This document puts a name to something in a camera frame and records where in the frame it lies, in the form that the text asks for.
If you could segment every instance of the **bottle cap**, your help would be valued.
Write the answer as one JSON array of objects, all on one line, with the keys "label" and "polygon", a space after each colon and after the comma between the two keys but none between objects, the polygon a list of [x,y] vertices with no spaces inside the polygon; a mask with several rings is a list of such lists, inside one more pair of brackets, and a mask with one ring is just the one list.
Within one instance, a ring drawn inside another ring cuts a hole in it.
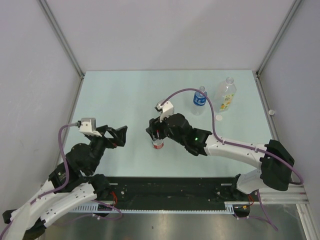
[{"label": "bottle cap", "polygon": [[234,81],[235,80],[232,77],[227,77],[226,80],[225,80],[226,84],[229,84],[229,85],[234,84]]},{"label": "bottle cap", "polygon": [[206,88],[204,86],[201,86],[199,87],[199,90],[204,93],[206,91]]},{"label": "bottle cap", "polygon": [[216,116],[215,116],[215,119],[216,119],[217,121],[221,121],[222,118],[223,118],[223,117],[222,117],[221,115],[216,115]]},{"label": "bottle cap", "polygon": [[270,109],[268,113],[270,116],[273,116],[273,115],[275,115],[276,112],[275,112],[275,110]]}]

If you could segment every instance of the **water bottle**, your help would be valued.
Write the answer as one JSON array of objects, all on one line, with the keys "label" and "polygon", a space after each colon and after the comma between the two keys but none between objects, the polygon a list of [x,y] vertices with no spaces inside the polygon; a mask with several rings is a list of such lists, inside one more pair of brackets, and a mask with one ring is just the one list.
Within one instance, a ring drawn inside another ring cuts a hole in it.
[{"label": "water bottle", "polygon": [[213,109],[216,113],[220,113],[229,109],[230,104],[236,94],[235,80],[228,77],[225,81],[218,85],[213,97]]},{"label": "water bottle", "polygon": [[207,92],[204,86],[201,86],[199,88],[199,90],[203,93],[201,94],[200,92],[195,92],[194,96],[193,96],[193,104],[192,104],[192,109],[191,112],[194,115],[200,115],[204,112],[205,110],[205,104],[206,104],[206,97],[204,95],[207,96]]}]

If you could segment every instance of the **white enclosure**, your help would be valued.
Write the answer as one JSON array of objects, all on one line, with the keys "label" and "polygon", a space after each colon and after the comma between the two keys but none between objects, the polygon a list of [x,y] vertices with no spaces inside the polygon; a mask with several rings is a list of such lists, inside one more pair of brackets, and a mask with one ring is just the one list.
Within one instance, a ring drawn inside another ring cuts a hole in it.
[{"label": "white enclosure", "polygon": [[293,0],[48,0],[82,70],[256,70]]},{"label": "white enclosure", "polygon": [[[206,86],[212,99],[218,84],[227,77],[235,79],[237,93],[230,110],[221,113],[223,120],[215,121],[217,133],[246,143],[268,143],[271,134],[250,70],[87,71],[72,122],[95,116],[97,126],[128,127],[125,147],[107,149],[95,173],[116,177],[234,177],[254,170],[226,157],[193,156],[168,138],[162,149],[154,149],[146,133],[149,120],[159,116],[154,109],[158,101],[180,89],[199,86]],[[174,112],[183,114],[194,128],[211,131],[210,107],[204,106],[200,116],[192,114],[193,95],[189,91],[173,97]],[[79,141],[89,143],[77,128],[71,128],[65,151]]]},{"label": "white enclosure", "polygon": [[[0,212],[38,191],[57,163],[80,78],[36,1],[0,7]],[[0,221],[0,229],[5,224]]]}]

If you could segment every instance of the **light blue table surface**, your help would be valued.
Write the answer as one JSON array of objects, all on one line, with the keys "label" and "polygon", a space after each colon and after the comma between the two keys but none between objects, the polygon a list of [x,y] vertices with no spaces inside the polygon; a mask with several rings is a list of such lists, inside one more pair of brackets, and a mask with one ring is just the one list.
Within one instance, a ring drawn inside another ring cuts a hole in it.
[{"label": "light blue table surface", "polygon": [[[115,129],[128,126],[125,147],[106,149],[96,174],[128,177],[234,177],[253,167],[217,156],[193,156],[171,139],[162,149],[154,149],[146,128],[159,113],[157,102],[183,88],[205,86],[213,98],[217,85],[234,78],[237,92],[222,121],[215,121],[218,135],[248,142],[268,143],[268,123],[250,70],[159,70],[159,71],[87,71],[72,122],[96,118],[97,127]],[[200,116],[191,113],[194,92],[171,99],[174,112],[181,113],[194,128],[212,131],[209,105]],[[67,136],[65,152],[78,143],[89,143],[78,128]]]}]

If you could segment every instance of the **purple cable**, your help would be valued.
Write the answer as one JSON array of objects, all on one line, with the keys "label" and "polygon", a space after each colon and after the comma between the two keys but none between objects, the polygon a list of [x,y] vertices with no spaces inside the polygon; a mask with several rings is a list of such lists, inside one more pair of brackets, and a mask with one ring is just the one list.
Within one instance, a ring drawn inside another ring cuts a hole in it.
[{"label": "purple cable", "polygon": [[66,129],[66,128],[75,127],[75,126],[78,126],[78,123],[77,123],[77,122],[75,122],[75,123],[70,123],[70,124],[67,124],[67,125],[63,125],[63,126],[59,129],[59,133],[58,133],[58,145],[59,145],[61,157],[62,157],[62,160],[63,160],[63,165],[64,165],[64,168],[65,168],[65,181],[64,181],[64,183],[63,183],[61,186],[58,186],[58,187],[55,188],[55,189],[52,189],[52,190],[49,190],[49,191],[46,191],[46,192],[40,194],[40,195],[38,196],[38,199],[42,198],[42,197],[45,196],[45,195],[48,195],[48,194],[57,192],[57,191],[65,188],[65,186],[67,186],[67,184],[69,183],[70,173],[69,173],[69,167],[68,167],[67,158],[66,158],[65,151],[64,151],[64,145],[63,145],[63,143],[62,143],[62,132],[63,132],[63,130]]},{"label": "purple cable", "polygon": [[[195,89],[195,88],[185,88],[185,89],[181,89],[179,91],[176,91],[174,93],[172,93],[170,96],[168,96],[161,105],[165,104],[169,99],[171,99],[174,95],[177,95],[179,93],[182,93],[182,92],[186,92],[186,91],[194,91],[194,92],[198,92],[200,94],[202,94],[203,92],[201,92],[200,90],[198,89]],[[299,172],[297,172],[297,170],[295,170],[290,164],[288,164],[286,161],[284,161],[283,159],[281,159],[280,157],[278,157],[277,155],[271,153],[271,152],[268,152],[268,151],[265,151],[265,150],[262,150],[262,149],[259,149],[259,148],[255,148],[255,147],[252,147],[252,146],[247,146],[247,145],[243,145],[243,144],[240,144],[240,143],[235,143],[235,142],[230,142],[230,141],[223,141],[223,139],[221,139],[217,132],[216,132],[216,129],[215,129],[215,113],[214,113],[214,107],[209,99],[209,97],[207,95],[203,95],[206,100],[208,101],[209,105],[210,105],[210,109],[211,109],[211,116],[212,116],[212,133],[213,135],[215,136],[215,138],[223,143],[224,144],[228,144],[228,145],[232,145],[232,146],[235,146],[235,147],[240,147],[240,148],[245,148],[245,149],[249,149],[249,150],[253,150],[253,151],[258,151],[260,153],[264,153],[266,155],[269,155],[275,159],[277,159],[278,161],[280,161],[282,164],[284,164],[286,167],[288,167],[292,172],[294,172],[294,174],[299,178],[300,182],[291,182],[292,184],[295,184],[295,185],[302,185],[304,183],[304,179],[303,177],[300,175]]]},{"label": "purple cable", "polygon": [[82,219],[82,218],[90,217],[90,216],[91,217],[96,217],[96,218],[99,218],[99,219],[104,219],[104,220],[111,220],[111,221],[119,220],[123,216],[122,212],[118,208],[116,208],[116,207],[114,207],[112,205],[106,204],[106,203],[104,203],[102,201],[98,201],[98,200],[93,200],[92,202],[96,202],[96,203],[98,203],[100,205],[104,205],[104,206],[106,206],[108,208],[111,208],[111,209],[117,211],[120,214],[120,216],[117,216],[117,217],[104,217],[104,216],[96,215],[94,213],[90,213],[90,214],[84,214],[84,215],[78,216],[78,217],[76,217],[76,218],[74,218],[74,219],[72,219],[70,221],[66,221],[64,223],[54,223],[53,225],[54,226],[58,226],[58,227],[63,227],[63,226],[66,226],[66,225],[74,223],[78,219]]},{"label": "purple cable", "polygon": [[8,229],[10,228],[11,224],[13,223],[14,221],[11,221],[7,226],[5,226],[5,228],[3,229],[3,231],[1,232],[0,234],[0,240],[2,240],[2,238],[4,237],[6,231],[8,231]]},{"label": "purple cable", "polygon": [[[164,101],[163,103],[161,103],[161,105],[165,104],[169,99],[171,99],[173,96],[179,94],[179,93],[182,93],[182,92],[186,92],[186,91],[194,91],[194,92],[198,92],[200,94],[202,94],[203,92],[201,92],[200,90],[198,89],[195,89],[195,88],[185,88],[185,89],[181,89],[179,91],[176,91],[174,93],[172,93],[170,96],[168,96]],[[262,150],[262,149],[259,149],[259,148],[255,148],[255,147],[252,147],[252,146],[247,146],[247,145],[243,145],[243,144],[240,144],[240,143],[235,143],[235,142],[230,142],[230,141],[223,141],[222,138],[220,138],[216,132],[216,128],[215,128],[215,112],[214,112],[214,107],[209,99],[209,97],[205,94],[203,94],[203,96],[206,98],[206,100],[208,101],[209,105],[210,105],[210,109],[211,109],[211,116],[212,116],[212,133],[213,135],[215,136],[215,138],[223,143],[224,144],[228,144],[228,145],[232,145],[232,146],[235,146],[235,147],[240,147],[240,148],[245,148],[245,149],[249,149],[249,150],[253,150],[253,151],[258,151],[260,153],[263,153],[263,154],[266,154],[266,155],[269,155],[270,157],[273,157],[275,159],[277,159],[279,162],[281,162],[282,164],[284,164],[286,167],[288,167],[292,172],[294,172],[294,174],[299,178],[300,182],[290,182],[291,184],[294,184],[294,185],[302,185],[304,183],[304,179],[303,177],[300,175],[299,172],[297,172],[290,164],[288,164],[286,161],[284,161],[283,159],[281,159],[280,157],[278,157],[277,155],[271,153],[271,152],[268,152],[268,151],[265,151],[265,150]],[[258,219],[258,220],[261,220],[261,221],[266,221],[267,223],[269,223],[276,231],[278,231],[278,228],[273,224],[273,222],[271,221],[271,219],[269,218],[269,215],[267,214],[267,211],[264,207],[264,205],[262,204],[261,202],[261,198],[260,198],[260,193],[259,193],[259,190],[257,190],[257,196],[258,196],[258,199],[259,199],[259,203],[260,203],[260,206],[261,206],[261,209],[265,215],[265,217],[267,218],[264,219],[260,216],[249,216],[249,218],[252,218],[252,219]]]}]

